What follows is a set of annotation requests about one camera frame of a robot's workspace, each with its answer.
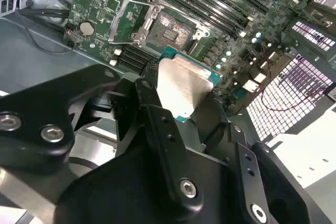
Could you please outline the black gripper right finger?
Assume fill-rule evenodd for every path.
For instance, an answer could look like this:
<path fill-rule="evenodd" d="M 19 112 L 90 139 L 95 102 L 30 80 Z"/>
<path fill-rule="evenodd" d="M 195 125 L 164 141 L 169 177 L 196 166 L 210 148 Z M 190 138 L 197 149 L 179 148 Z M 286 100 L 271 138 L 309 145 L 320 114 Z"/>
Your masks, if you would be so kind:
<path fill-rule="evenodd" d="M 191 119 L 205 145 L 203 152 L 227 165 L 235 209 L 244 223 L 331 222 L 270 147 L 248 144 L 213 93 Z"/>

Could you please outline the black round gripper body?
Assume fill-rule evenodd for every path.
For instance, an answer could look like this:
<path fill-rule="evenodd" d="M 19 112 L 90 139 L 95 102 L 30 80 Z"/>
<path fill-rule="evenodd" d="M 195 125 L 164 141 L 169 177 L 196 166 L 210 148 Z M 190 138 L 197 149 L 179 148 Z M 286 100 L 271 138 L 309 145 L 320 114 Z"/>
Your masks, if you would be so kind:
<path fill-rule="evenodd" d="M 228 167 L 187 151 L 193 182 L 204 195 L 187 223 L 244 223 Z M 76 179 L 62 194 L 55 223 L 179 223 L 165 205 L 166 188 L 150 151 L 138 147 Z"/>

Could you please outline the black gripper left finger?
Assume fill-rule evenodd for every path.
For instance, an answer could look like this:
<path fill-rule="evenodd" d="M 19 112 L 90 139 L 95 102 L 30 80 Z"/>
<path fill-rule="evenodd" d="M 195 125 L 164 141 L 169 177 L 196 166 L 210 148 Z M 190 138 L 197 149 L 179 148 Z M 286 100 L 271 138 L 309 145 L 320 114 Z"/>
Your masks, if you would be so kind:
<path fill-rule="evenodd" d="M 186 148 L 170 111 L 143 78 L 122 79 L 93 65 L 1 98 L 1 167 L 51 202 L 63 193 L 65 165 L 75 133 L 97 121 L 94 98 L 106 96 L 116 111 L 118 156 L 149 149 L 166 188 L 165 205 L 196 214 L 203 194 L 189 169 Z"/>

